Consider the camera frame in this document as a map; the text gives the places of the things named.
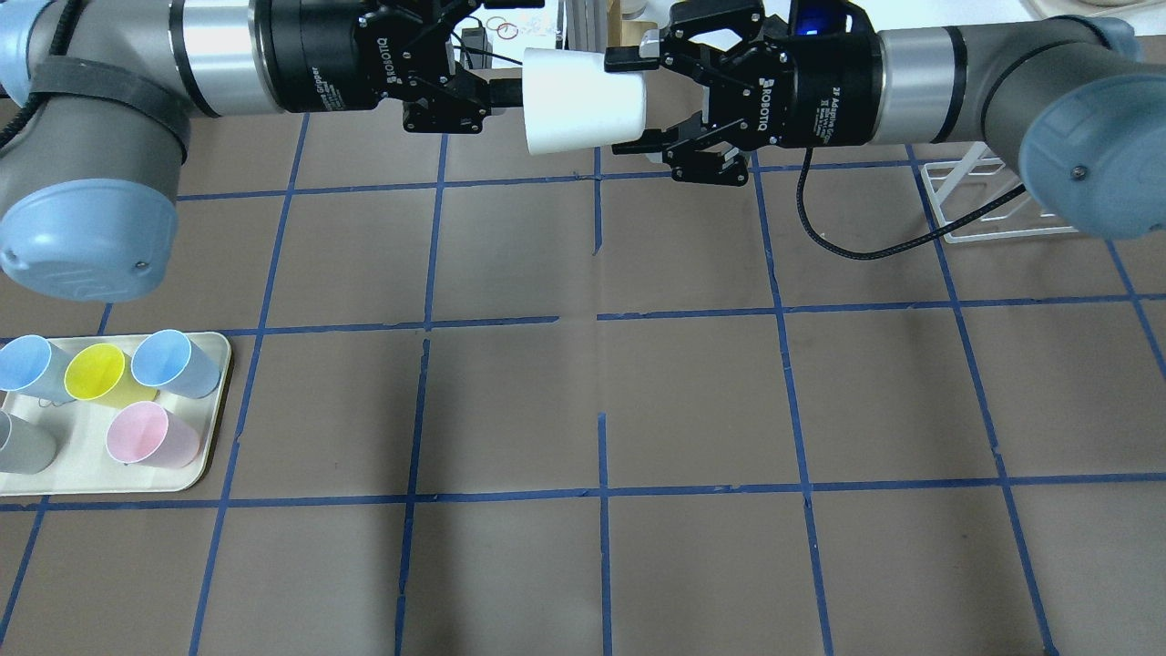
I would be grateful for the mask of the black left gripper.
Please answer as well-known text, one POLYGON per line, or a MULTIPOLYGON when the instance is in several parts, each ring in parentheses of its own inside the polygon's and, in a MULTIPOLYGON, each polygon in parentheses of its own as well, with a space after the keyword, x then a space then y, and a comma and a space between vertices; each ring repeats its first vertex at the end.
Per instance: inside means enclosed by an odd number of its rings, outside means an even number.
POLYGON ((403 104, 412 133, 475 134, 524 107, 522 79, 486 80, 455 58, 454 29, 476 1, 258 1, 265 80, 288 113, 403 104))

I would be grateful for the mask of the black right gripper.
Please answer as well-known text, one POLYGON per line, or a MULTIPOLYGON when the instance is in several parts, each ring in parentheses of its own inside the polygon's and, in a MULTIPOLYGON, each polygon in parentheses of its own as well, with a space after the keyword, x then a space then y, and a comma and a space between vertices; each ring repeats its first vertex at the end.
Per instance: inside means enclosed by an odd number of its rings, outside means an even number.
POLYGON ((763 147, 851 147, 877 131, 881 45, 850 1, 794 1, 788 17, 761 1, 686 1, 655 40, 604 54, 611 75, 659 68, 703 87, 705 107, 611 150, 658 155, 679 182, 742 186, 763 147))

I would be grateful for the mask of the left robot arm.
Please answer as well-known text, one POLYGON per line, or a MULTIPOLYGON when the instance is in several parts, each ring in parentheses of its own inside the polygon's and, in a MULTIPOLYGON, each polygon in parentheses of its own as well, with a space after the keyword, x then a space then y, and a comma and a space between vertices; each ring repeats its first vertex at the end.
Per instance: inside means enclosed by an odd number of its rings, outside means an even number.
POLYGON ((5 1, 3 274, 71 302, 159 288, 196 117, 403 103, 475 134, 522 104, 455 58, 476 1, 5 1))

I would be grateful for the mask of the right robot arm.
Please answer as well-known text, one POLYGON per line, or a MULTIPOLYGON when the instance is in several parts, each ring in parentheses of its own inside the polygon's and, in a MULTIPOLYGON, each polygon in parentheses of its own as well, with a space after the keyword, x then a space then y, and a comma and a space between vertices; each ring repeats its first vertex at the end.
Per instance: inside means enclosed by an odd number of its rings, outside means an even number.
POLYGON ((1104 240, 1163 230, 1165 79, 1119 17, 883 30, 850 1, 690 1, 607 72, 667 69, 705 108, 613 153, 656 154, 673 178, 742 186, 763 147, 979 141, 1041 209, 1104 240))

